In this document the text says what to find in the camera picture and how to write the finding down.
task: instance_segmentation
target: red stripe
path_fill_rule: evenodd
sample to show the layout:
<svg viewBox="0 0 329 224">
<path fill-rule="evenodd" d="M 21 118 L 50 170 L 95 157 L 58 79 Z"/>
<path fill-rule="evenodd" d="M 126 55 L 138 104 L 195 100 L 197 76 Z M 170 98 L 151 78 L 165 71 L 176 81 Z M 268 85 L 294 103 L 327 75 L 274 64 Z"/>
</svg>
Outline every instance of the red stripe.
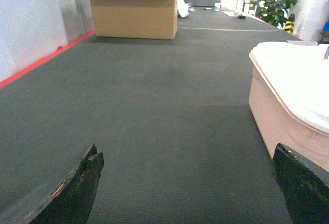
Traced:
<svg viewBox="0 0 329 224">
<path fill-rule="evenodd" d="M 94 31 L 88 33 L 87 35 L 75 40 L 74 42 L 66 45 L 65 47 L 57 50 L 56 52 L 34 62 L 32 65 L 26 67 L 25 69 L 15 73 L 13 76 L 3 80 L 2 82 L 0 82 L 0 89 L 7 86 L 8 84 L 14 82 L 15 80 L 21 78 L 22 76 L 24 76 L 25 74 L 33 71 L 34 69 L 36 69 L 37 67 L 41 66 L 42 64 L 46 63 L 47 61 L 50 61 L 52 58 L 58 56 L 59 54 L 61 54 L 62 52 L 64 52 L 65 50 L 76 46 L 78 43 L 82 42 L 83 40 L 87 39 L 88 37 L 92 36 L 93 34 L 95 34 Z"/>
</svg>

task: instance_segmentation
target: white object on floor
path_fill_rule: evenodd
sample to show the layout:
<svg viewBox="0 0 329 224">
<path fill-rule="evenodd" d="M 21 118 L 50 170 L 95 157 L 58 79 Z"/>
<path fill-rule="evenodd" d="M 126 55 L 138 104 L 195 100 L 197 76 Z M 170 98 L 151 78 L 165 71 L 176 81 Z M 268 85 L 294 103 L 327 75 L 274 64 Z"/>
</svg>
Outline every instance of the white object on floor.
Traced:
<svg viewBox="0 0 329 224">
<path fill-rule="evenodd" d="M 185 4 L 184 0 L 177 0 L 177 11 L 179 16 L 186 17 L 189 15 L 189 6 Z"/>
</svg>

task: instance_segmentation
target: gray carpet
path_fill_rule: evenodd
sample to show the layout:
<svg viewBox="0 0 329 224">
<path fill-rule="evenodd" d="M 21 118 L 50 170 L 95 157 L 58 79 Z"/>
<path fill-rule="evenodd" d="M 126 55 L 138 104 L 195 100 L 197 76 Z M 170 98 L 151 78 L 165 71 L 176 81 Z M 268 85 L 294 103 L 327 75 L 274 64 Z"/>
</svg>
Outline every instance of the gray carpet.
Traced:
<svg viewBox="0 0 329 224">
<path fill-rule="evenodd" d="M 295 38 L 202 9 L 178 26 L 172 41 L 92 36 L 0 90 L 0 211 L 95 143 L 89 224 L 291 223 L 248 106 L 248 54 Z"/>
</svg>

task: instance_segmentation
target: white wall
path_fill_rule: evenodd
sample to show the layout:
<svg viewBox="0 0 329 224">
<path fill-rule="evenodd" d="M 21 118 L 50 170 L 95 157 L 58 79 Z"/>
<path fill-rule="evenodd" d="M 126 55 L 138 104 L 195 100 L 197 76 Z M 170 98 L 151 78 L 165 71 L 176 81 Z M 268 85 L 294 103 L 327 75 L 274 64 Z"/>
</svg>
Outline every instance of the white wall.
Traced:
<svg viewBox="0 0 329 224">
<path fill-rule="evenodd" d="M 306 41 L 319 41 L 329 19 L 329 0 L 298 0 L 291 9 L 295 13 L 294 34 Z"/>
<path fill-rule="evenodd" d="M 77 0 L 0 0 L 0 81 L 93 30 L 84 7 Z"/>
</svg>

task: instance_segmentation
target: open cardboard box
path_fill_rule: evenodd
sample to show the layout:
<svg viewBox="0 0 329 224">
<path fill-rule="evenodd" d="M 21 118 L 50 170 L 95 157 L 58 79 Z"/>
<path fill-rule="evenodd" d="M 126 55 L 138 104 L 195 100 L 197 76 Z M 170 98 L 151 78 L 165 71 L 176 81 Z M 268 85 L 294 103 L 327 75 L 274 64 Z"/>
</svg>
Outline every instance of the open cardboard box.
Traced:
<svg viewBox="0 0 329 224">
<path fill-rule="evenodd" d="M 174 39 L 177 0 L 90 0 L 96 36 Z"/>
</svg>

